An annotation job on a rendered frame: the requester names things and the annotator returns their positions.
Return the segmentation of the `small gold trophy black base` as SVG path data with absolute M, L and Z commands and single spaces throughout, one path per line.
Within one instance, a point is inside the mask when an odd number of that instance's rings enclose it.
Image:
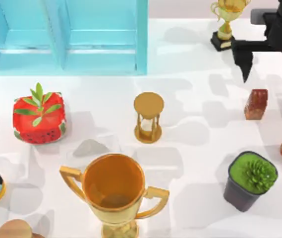
M 213 32 L 211 43 L 220 52 L 231 48 L 231 41 L 234 39 L 230 22 L 236 20 L 249 5 L 251 0 L 217 0 L 211 4 L 211 11 L 220 19 L 224 20 L 223 25 Z

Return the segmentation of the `reddish brown block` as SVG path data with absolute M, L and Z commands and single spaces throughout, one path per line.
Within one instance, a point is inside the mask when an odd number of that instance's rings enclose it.
M 252 89 L 244 107 L 247 120 L 261 120 L 267 107 L 268 90 Z

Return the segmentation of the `gold hourglass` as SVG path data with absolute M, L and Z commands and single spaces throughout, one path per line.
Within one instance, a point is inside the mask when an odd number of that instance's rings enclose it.
M 154 92 L 143 92 L 134 99 L 134 109 L 137 113 L 136 127 L 134 135 L 142 143 L 154 143 L 162 135 L 159 124 L 160 114 L 164 108 L 163 98 Z M 151 129 L 145 130 L 141 126 L 141 120 L 146 119 L 151 122 Z

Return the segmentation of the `black pot green succulent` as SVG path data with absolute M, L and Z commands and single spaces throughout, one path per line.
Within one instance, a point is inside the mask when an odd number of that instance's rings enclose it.
M 228 167 L 224 199 L 240 212 L 246 212 L 277 178 L 274 164 L 256 152 L 243 151 Z

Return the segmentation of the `light blue rack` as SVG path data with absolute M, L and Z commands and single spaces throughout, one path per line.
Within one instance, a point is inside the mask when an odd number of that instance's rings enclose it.
M 0 75 L 144 75 L 148 0 L 0 0 Z

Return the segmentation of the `large gold trophy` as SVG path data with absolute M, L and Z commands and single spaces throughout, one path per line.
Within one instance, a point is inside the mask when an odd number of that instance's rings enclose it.
M 85 169 L 62 166 L 67 186 L 91 208 L 102 222 L 102 238 L 138 238 L 138 219 L 159 213 L 169 191 L 145 186 L 140 165 L 123 154 L 106 154 Z

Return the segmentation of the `watermelon print plant pot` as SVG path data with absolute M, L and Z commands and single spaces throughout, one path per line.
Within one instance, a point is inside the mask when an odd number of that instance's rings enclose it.
M 13 129 L 17 139 L 30 144 L 46 144 L 66 133 L 64 100 L 60 92 L 44 93 L 40 83 L 31 95 L 14 101 Z

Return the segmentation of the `round wooden object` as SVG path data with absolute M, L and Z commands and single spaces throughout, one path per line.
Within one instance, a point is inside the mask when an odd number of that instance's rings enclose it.
M 0 227 L 0 238 L 45 238 L 34 233 L 30 225 L 21 219 L 14 219 Z

